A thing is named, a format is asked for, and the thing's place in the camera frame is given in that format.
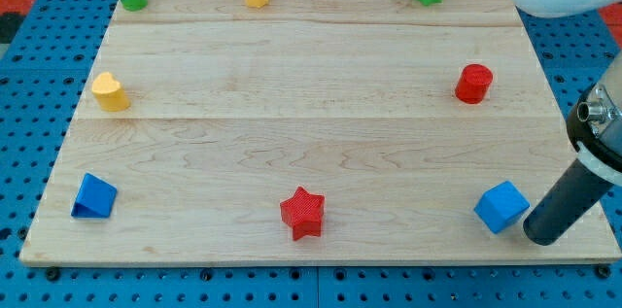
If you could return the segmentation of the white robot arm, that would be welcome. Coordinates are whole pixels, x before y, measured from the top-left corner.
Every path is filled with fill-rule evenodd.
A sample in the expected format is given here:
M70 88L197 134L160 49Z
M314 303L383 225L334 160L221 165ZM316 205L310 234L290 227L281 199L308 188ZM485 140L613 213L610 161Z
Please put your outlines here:
M534 17L568 17L620 0L512 0ZM523 222L527 237L556 242L612 187L621 183L621 60L586 89L566 119L576 160Z

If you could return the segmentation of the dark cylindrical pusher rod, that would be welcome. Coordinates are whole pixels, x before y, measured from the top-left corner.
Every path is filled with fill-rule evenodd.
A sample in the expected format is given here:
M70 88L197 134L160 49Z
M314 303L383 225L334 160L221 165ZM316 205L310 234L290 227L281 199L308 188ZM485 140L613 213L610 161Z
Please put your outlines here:
M538 245L553 244L611 188L576 159L525 218L525 234Z

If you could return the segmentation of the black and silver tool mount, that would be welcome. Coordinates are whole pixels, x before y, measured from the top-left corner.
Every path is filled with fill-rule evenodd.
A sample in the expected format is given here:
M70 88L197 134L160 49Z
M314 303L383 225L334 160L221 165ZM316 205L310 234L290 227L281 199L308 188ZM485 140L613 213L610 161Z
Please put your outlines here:
M621 53L577 100L567 132L578 160L592 173L621 185Z

